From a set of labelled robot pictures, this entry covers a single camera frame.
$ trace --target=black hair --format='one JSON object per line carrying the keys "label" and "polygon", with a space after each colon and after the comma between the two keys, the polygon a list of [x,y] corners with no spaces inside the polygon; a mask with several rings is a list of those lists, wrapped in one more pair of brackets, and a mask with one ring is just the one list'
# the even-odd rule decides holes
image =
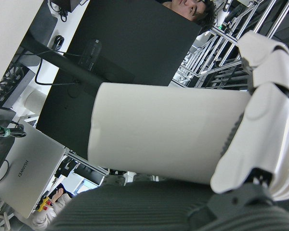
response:
{"label": "black hair", "polygon": [[211,29],[216,22],[215,4],[211,0],[205,0],[204,3],[206,5],[206,9],[204,11],[205,16],[195,20],[195,23],[202,27],[200,33],[206,32]]}

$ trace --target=laptop lid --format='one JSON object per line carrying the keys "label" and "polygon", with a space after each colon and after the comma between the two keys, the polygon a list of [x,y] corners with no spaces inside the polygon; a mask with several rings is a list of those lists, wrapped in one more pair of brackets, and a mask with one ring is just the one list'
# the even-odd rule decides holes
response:
{"label": "laptop lid", "polygon": [[[65,147],[24,123],[27,136],[16,138],[6,159],[10,168],[0,182],[0,198],[27,218],[40,200],[56,169]],[[0,179],[7,169],[0,169]]]}

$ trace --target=white desk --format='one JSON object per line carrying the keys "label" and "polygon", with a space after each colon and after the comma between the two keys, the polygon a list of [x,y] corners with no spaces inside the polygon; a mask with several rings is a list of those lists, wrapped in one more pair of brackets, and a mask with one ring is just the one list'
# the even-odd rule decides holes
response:
{"label": "white desk", "polygon": [[0,0],[0,80],[43,0]]}

